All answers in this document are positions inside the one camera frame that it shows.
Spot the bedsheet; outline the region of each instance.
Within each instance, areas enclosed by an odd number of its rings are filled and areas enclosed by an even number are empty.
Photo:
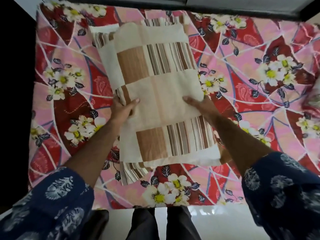
[[[319,75],[320,32],[306,23],[88,4],[45,3],[37,13],[29,188],[64,164],[110,118],[112,91],[88,25],[187,14],[199,80],[218,110],[273,149],[320,175],[320,132],[301,104]],[[219,136],[215,139],[222,145]],[[157,167],[122,186],[118,142],[94,188],[93,209],[245,204],[241,176],[221,166]]]

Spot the leg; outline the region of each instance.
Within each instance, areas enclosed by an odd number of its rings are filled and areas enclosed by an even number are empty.
[[[135,209],[126,240],[159,240],[155,209]]]
[[[167,240],[201,240],[186,206],[168,207]]]

